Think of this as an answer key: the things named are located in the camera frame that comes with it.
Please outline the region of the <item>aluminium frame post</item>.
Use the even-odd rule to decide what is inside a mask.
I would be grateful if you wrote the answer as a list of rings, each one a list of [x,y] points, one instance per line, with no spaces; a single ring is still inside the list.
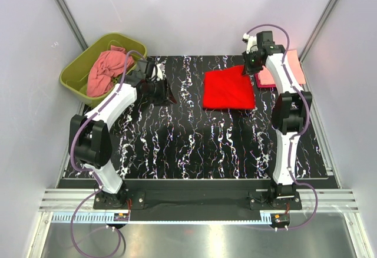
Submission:
[[[78,42],[80,48],[83,51],[85,51],[88,48],[88,44],[87,44],[87,42],[86,42],[86,40],[85,40],[85,38],[84,38],[84,36],[81,32],[76,20],[73,17],[66,0],[55,0],[55,2],[58,5],[59,10],[62,13],[62,16],[66,20],[74,38]]]
[[[321,33],[322,29],[326,25],[329,17],[331,16],[332,12],[336,8],[339,1],[340,0],[328,0],[321,16],[319,17],[319,20],[317,21],[312,33],[309,36],[309,39],[305,43],[305,46],[303,47],[303,50],[301,54],[299,55],[300,62],[303,62],[305,58],[307,57],[309,51],[315,44],[315,41],[317,40],[319,34]]]

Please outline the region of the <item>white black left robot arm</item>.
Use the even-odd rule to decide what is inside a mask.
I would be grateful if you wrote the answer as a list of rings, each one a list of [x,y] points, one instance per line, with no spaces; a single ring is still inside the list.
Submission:
[[[163,64],[139,61],[134,70],[121,77],[99,105],[85,115],[74,115],[70,121],[71,166],[75,171],[90,173],[98,184],[95,194],[114,207],[125,205],[127,191],[124,180],[111,162],[110,129],[140,97],[145,97],[155,106],[176,103]]]

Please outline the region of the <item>folded magenta t shirt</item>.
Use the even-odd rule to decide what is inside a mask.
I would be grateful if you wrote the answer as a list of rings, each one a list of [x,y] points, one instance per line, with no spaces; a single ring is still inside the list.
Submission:
[[[258,74],[255,74],[254,77],[255,77],[256,84],[257,84],[258,88],[275,88],[276,87],[275,84],[262,84]]]

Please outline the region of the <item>aluminium front rail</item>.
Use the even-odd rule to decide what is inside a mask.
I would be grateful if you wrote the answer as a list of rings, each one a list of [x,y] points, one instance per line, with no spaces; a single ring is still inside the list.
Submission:
[[[343,212],[356,213],[359,211],[356,200],[351,190],[348,189],[319,189],[318,212]],[[80,202],[84,202],[84,209],[91,210],[94,205],[94,190],[90,189],[47,189],[39,205],[39,211],[73,211]],[[147,190],[141,196],[132,197],[133,204],[142,200],[145,206],[151,202],[173,202],[173,203],[208,203],[210,198],[215,199],[242,199],[246,198],[248,192],[241,190],[230,190],[224,194],[216,194],[214,190]]]

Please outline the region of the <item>left aluminium frame post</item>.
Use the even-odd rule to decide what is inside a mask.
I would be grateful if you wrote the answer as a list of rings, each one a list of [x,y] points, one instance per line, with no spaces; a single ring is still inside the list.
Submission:
[[[86,40],[85,40],[85,38],[84,38],[84,36],[81,32],[76,20],[73,17],[66,0],[55,0],[55,2],[58,5],[59,10],[62,13],[62,16],[66,20],[74,38],[78,42],[80,48],[83,51],[85,51],[88,48],[88,44],[87,44],[87,42],[86,42]]]

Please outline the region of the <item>folded light pink t shirt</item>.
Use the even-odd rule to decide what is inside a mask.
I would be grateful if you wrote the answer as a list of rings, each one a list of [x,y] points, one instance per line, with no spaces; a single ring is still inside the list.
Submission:
[[[290,69],[292,70],[292,73],[294,77],[296,78],[296,81],[300,84],[306,84],[305,76],[301,67],[301,64],[299,62],[297,50],[288,50],[286,61],[289,64]],[[268,68],[264,67],[259,73],[260,81],[262,84],[275,84],[273,76]]]

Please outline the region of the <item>red t shirt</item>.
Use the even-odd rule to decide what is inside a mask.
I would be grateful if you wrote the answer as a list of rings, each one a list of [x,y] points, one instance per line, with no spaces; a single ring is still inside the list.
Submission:
[[[203,108],[210,110],[253,110],[255,98],[248,75],[243,75],[244,66],[237,65],[204,74]]]

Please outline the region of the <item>crumpled salmon pink t shirt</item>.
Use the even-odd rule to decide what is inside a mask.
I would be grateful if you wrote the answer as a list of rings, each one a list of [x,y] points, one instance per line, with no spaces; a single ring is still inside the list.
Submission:
[[[100,97],[114,86],[114,79],[129,71],[135,64],[132,56],[125,61],[127,51],[123,47],[112,45],[110,50],[100,53],[100,56],[90,69],[87,82],[87,96]]]

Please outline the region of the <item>right aluminium frame post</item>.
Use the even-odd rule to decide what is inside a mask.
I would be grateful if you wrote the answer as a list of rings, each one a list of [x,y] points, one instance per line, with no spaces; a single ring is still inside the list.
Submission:
[[[315,41],[317,40],[319,34],[321,33],[322,29],[326,25],[329,17],[331,16],[332,12],[336,8],[339,1],[340,0],[328,0],[321,16],[319,17],[319,20],[317,21],[312,33],[309,36],[309,39],[305,43],[305,46],[303,47],[303,50],[301,54],[299,55],[300,62],[303,62],[305,58],[307,57],[309,51],[315,44]]]

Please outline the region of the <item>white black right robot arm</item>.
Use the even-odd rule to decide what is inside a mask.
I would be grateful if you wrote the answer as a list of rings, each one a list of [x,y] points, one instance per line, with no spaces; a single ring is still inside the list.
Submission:
[[[260,209],[300,210],[296,153],[300,137],[309,126],[312,94],[304,91],[297,81],[286,60],[287,47],[274,42],[272,31],[262,31],[255,36],[247,32],[242,40],[246,43],[243,74],[252,75],[267,69],[279,94],[271,116],[277,137],[276,164],[269,188],[264,193],[252,193],[251,203],[258,204]]]

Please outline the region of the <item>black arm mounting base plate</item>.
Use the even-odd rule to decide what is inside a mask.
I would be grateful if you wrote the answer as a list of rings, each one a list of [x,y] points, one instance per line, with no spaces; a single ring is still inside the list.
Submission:
[[[222,180],[126,180],[127,202],[122,207],[111,206],[98,196],[95,197],[94,208],[103,210],[130,210],[141,214],[161,216],[163,213],[178,214],[184,217],[209,217],[209,218],[250,218],[253,213],[266,211],[283,211],[271,209],[270,207],[259,208],[258,204],[251,203],[251,195],[254,192],[264,193],[270,186],[269,179],[222,179]],[[215,199],[210,198],[208,203],[194,201],[192,203],[173,202],[151,202],[146,206],[139,199],[138,204],[133,204],[132,197],[141,196],[147,190],[214,190],[216,194],[224,194],[230,190],[241,190],[248,192],[246,198],[242,199]]]

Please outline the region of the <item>olive green plastic basket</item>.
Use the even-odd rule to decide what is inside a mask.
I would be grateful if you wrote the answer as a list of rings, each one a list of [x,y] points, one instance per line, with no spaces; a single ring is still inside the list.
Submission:
[[[136,50],[144,58],[147,57],[147,47],[142,42],[113,32],[100,37],[60,73],[60,83],[70,90],[82,103],[91,108],[96,107],[109,93],[100,97],[89,97],[86,95],[90,69],[100,56],[100,53],[109,50],[112,45],[123,47],[126,50]]]

